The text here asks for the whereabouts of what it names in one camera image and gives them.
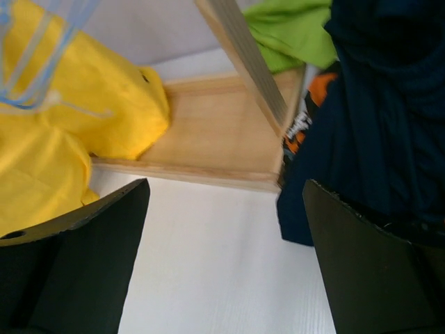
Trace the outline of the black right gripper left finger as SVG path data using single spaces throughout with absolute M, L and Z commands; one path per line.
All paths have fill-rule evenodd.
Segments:
M 116 333 L 149 205 L 146 179 L 1 237 L 2 333 Z

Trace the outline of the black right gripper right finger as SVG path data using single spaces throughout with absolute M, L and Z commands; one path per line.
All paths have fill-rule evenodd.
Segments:
M 444 332 L 443 225 L 386 216 L 313 180 L 303 198 L 336 332 Z

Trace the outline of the navy blue shorts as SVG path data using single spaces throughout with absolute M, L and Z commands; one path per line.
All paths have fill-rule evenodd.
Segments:
M 338 60 L 277 200 L 283 240 L 313 245 L 302 192 L 315 180 L 444 244 L 444 2 L 333 1 Z

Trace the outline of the yellow shorts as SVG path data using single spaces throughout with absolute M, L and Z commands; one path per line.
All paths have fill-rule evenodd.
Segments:
M 1 80 L 12 74 L 44 7 L 1 2 Z M 21 95 L 47 62 L 67 16 L 55 14 L 13 95 Z M 96 201 L 89 187 L 92 157 L 135 160 L 169 126 L 170 107 L 157 73 L 135 66 L 81 28 L 56 66 L 42 105 L 25 111 L 1 103 L 1 233 Z

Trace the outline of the camouflage patterned shorts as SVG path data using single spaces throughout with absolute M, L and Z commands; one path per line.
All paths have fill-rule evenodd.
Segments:
M 335 61 L 326 69 L 317 70 L 309 77 L 309 84 L 303 90 L 293 122 L 286 130 L 282 140 L 283 158 L 278 178 L 280 188 L 284 186 L 291 163 L 302 146 L 307 131 L 312 125 L 312 120 L 327 96 L 329 85 L 338 77 L 340 71 L 340 62 Z

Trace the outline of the lime green shorts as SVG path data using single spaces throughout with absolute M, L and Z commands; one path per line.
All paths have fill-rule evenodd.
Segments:
M 262 1 L 243 11 L 268 69 L 277 74 L 305 63 L 325 69 L 337 59 L 324 29 L 331 1 Z

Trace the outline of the blue hanger of yellow shorts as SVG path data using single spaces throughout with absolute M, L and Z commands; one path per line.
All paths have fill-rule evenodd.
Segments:
M 64 51 L 77 34 L 90 19 L 98 1 L 73 1 L 70 11 L 65 20 L 65 25 L 59 41 L 55 44 L 52 53 L 48 56 L 47 62 L 39 69 L 38 74 L 33 78 L 21 95 L 13 95 L 13 88 L 16 86 L 23 71 L 26 69 L 32 58 L 36 54 L 36 49 L 44 38 L 49 25 L 54 18 L 60 1 L 50 1 L 48 6 L 43 8 L 41 20 L 38 22 L 36 30 L 33 32 L 25 50 L 20 56 L 12 74 L 8 79 L 1 80 L 1 103 L 16 109 L 31 110 L 36 109 L 44 102 L 49 84 L 53 77 L 54 70 L 58 65 Z

